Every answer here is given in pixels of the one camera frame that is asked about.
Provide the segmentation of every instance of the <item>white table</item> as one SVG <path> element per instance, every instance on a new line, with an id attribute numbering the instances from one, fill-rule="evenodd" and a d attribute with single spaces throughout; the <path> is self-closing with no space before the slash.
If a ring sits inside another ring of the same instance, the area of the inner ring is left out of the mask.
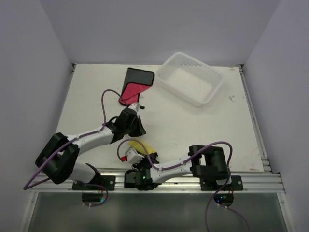
<path id="1" fill-rule="evenodd" d="M 99 127 L 103 122 L 101 94 L 110 88 L 121 93 L 128 67 L 155 72 L 158 65 L 78 64 L 64 104 L 57 131 L 64 135 L 78 134 Z M 143 92 L 139 114 L 147 134 L 141 137 L 156 149 L 159 161 L 174 160 L 188 152 L 191 145 L 207 145 L 227 141 L 234 153 L 231 171 L 263 172 L 258 143 L 247 104 L 239 69 L 215 67 L 225 74 L 224 83 L 205 106 L 197 108 L 162 88 L 158 82 Z M 114 93 L 104 99 L 107 120 L 118 116 L 124 108 Z M 78 162 L 98 168 L 130 168 L 116 155 L 119 142 L 84 153 Z M 226 157 L 229 149 L 222 145 Z M 123 145 L 124 152 L 128 145 Z"/>

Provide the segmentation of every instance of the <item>white plastic basket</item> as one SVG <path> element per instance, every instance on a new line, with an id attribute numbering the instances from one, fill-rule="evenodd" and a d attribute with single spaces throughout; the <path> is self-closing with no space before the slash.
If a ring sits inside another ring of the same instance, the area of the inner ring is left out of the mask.
<path id="1" fill-rule="evenodd" d="M 162 86 L 195 106 L 203 106 L 215 95 L 223 74 L 182 52 L 171 56 L 156 72 Z"/>

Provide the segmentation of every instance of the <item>black mounting bracket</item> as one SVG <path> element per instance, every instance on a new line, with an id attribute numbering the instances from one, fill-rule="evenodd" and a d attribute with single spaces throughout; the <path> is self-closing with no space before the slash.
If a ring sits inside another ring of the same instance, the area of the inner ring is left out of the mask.
<path id="1" fill-rule="evenodd" d="M 240 175 L 233 175 L 231 176 L 232 183 L 229 185 L 226 185 L 223 190 L 225 191 L 243 191 L 243 185 Z M 221 185 L 218 185 L 216 181 L 207 181 L 205 179 L 199 180 L 201 185 L 202 191 L 216 191 L 218 190 Z"/>
<path id="2" fill-rule="evenodd" d="M 115 189 L 115 182 L 116 182 L 116 176 L 114 175 L 100 175 L 97 177 L 97 180 L 99 180 L 99 185 L 102 184 L 108 191 L 114 191 Z M 94 190 L 100 190 L 98 187 L 93 187 L 89 185 L 84 185 L 81 182 L 73 183 L 72 190 L 77 191 L 94 191 Z"/>

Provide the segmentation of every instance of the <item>wall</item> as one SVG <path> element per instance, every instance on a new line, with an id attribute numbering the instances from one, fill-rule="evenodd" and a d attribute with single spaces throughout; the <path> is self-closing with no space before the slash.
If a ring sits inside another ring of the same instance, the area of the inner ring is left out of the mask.
<path id="1" fill-rule="evenodd" d="M 75 63 L 243 64 L 280 0 L 40 0 Z"/>
<path id="2" fill-rule="evenodd" d="M 308 231 L 309 1 L 282 0 L 245 64 L 271 166 L 299 231 Z"/>
<path id="3" fill-rule="evenodd" d="M 37 0 L 0 2 L 0 230 L 17 231 L 23 185 L 55 132 L 70 63 Z"/>

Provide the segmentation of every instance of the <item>yellow object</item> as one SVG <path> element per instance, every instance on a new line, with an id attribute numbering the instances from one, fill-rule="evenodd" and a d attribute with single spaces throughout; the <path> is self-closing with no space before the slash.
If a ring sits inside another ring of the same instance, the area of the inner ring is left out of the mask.
<path id="1" fill-rule="evenodd" d="M 138 141 L 140 141 L 147 149 L 148 153 L 151 154 L 151 153 L 155 153 L 156 150 L 154 150 L 153 148 L 151 148 L 148 144 L 146 144 L 143 140 L 141 139 L 138 139 L 138 138 L 134 138 Z M 146 152 L 144 150 L 144 148 L 136 141 L 129 141 L 129 145 L 130 147 L 132 148 L 135 148 L 135 150 L 137 150 L 138 152 L 142 153 L 142 154 L 145 154 L 146 155 Z"/>

